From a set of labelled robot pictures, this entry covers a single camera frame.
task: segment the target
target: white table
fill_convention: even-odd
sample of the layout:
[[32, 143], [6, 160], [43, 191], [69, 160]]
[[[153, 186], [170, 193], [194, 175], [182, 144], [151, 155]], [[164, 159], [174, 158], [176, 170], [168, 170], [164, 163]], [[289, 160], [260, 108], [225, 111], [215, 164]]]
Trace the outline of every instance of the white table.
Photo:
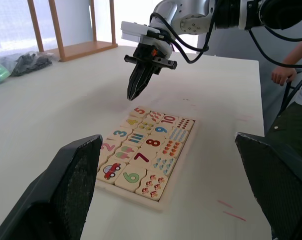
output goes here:
[[264, 132], [258, 62], [203, 56], [188, 65], [175, 53], [177, 69], [154, 75], [141, 96], [129, 102], [134, 65], [123, 58], [133, 52], [119, 47], [0, 85], [0, 224], [62, 146], [105, 136], [133, 107], [143, 105], [201, 121], [172, 203], [157, 213], [96, 190], [82, 239], [271, 239], [234, 143], [235, 132]]

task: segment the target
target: number 2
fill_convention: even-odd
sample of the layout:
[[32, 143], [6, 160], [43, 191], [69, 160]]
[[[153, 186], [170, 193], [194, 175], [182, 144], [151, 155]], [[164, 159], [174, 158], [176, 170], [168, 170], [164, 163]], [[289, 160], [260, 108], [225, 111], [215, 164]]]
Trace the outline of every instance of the number 2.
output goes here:
[[139, 181], [140, 176], [138, 174], [133, 174], [131, 173], [130, 175], [128, 175], [126, 172], [123, 173], [124, 178], [131, 184], [136, 183], [137, 181]]
[[163, 119], [164, 120], [162, 120], [161, 123], [169, 123], [169, 124], [172, 124], [173, 121], [176, 120], [176, 118], [173, 116], [164, 116]]
[[158, 133], [162, 133], [162, 132], [167, 133], [167, 130], [161, 126], [158, 126], [157, 128], [155, 128], [155, 131]]
[[107, 149], [109, 152], [112, 151], [113, 148], [115, 148], [115, 145], [110, 146], [109, 144], [104, 143], [104, 144], [102, 144], [101, 149], [104, 149], [104, 146], [106, 147], [106, 149]]
[[146, 144], [152, 145], [153, 147], [158, 147], [161, 145], [160, 141], [149, 139], [146, 141]]
[[113, 134], [114, 134], [114, 135], [120, 134], [120, 137], [124, 137], [124, 136], [127, 135], [127, 132], [125, 132], [125, 131], [115, 131]]
[[147, 163], [150, 161], [149, 159], [147, 159], [142, 153], [138, 152], [135, 157], [134, 160], [137, 160], [139, 157], [141, 157], [144, 161], [146, 161]]
[[145, 111], [142, 109], [139, 109], [138, 107], [136, 109], [134, 109], [134, 111], [138, 112], [139, 114], [144, 114]]

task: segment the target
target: wooden puzzle tray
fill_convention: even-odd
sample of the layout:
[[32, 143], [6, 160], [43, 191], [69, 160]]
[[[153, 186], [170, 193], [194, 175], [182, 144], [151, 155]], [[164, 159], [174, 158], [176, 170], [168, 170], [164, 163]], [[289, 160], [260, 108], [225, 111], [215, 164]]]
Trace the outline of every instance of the wooden puzzle tray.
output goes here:
[[162, 211], [199, 121], [138, 106], [103, 141], [95, 186]]

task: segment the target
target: blue number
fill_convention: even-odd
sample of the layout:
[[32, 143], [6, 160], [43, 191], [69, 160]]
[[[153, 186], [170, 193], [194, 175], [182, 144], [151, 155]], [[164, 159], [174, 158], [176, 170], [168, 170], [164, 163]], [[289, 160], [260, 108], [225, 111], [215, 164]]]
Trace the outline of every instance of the blue number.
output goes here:
[[114, 134], [114, 135], [120, 134], [120, 137], [124, 137], [124, 136], [127, 135], [127, 133], [126, 133], [125, 131], [115, 131], [113, 134]]
[[161, 133], [161, 132], [167, 133], [167, 130], [165, 128], [163, 128], [163, 127], [160, 127], [160, 126], [158, 126], [157, 128], [155, 128], [155, 131], [157, 131], [158, 133]]

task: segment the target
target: car picture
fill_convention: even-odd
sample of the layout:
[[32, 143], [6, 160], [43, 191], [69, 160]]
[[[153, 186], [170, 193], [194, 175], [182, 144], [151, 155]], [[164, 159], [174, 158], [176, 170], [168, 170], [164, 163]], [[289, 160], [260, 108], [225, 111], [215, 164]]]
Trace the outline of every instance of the car picture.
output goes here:
[[105, 173], [104, 178], [106, 180], [110, 180], [110, 178], [115, 177], [116, 171], [119, 171], [121, 169], [121, 164], [115, 163], [113, 165], [108, 165], [103, 169], [103, 172]]

